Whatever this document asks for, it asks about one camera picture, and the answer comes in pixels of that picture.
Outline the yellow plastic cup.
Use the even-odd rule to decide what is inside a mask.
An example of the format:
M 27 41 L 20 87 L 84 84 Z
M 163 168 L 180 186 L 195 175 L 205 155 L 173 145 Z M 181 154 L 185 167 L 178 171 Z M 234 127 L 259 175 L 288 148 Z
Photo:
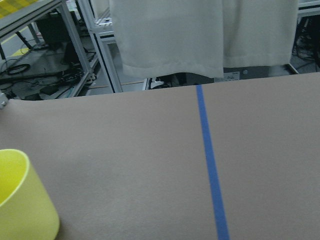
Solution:
M 54 240 L 60 219 L 29 157 L 0 151 L 0 238 Z

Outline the white hanging cloth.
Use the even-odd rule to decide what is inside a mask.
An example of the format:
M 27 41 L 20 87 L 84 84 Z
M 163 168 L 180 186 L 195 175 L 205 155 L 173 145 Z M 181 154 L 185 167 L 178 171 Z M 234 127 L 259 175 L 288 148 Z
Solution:
M 136 78 L 289 63 L 296 0 L 111 0 L 123 72 Z

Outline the brown table mat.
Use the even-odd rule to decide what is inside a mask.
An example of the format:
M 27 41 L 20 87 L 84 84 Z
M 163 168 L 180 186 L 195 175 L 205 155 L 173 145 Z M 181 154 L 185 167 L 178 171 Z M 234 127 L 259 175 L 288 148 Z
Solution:
M 320 237 L 320 75 L 65 99 L 11 99 L 59 240 Z

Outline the aluminium frame shelf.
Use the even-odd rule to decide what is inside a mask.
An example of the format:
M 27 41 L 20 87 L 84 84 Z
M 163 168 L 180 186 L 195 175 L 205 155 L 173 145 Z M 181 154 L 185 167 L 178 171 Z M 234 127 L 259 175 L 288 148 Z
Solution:
M 63 19 L 64 25 L 68 31 L 71 42 L 75 48 L 78 59 L 80 61 L 83 75 L 77 84 L 74 84 L 68 89 L 62 91 L 56 99 L 62 97 L 71 98 L 79 95 L 80 91 L 84 87 L 86 80 L 93 76 L 93 63 L 88 61 L 87 54 L 84 51 L 83 43 L 77 32 L 76 26 L 64 0 L 41 0 L 32 3 L 22 9 L 19 9 L 0 19 L 0 38 L 5 39 L 8 36 L 18 32 L 25 26 L 33 23 L 38 18 L 44 16 L 52 10 L 58 10 Z M 95 60 L 99 61 L 101 68 L 106 75 L 108 86 L 113 93 L 121 93 L 123 91 L 122 86 L 116 76 L 116 70 L 111 66 L 112 58 L 103 57 L 102 49 L 98 48 L 98 37 L 94 33 L 90 33 L 91 41 L 96 48 Z

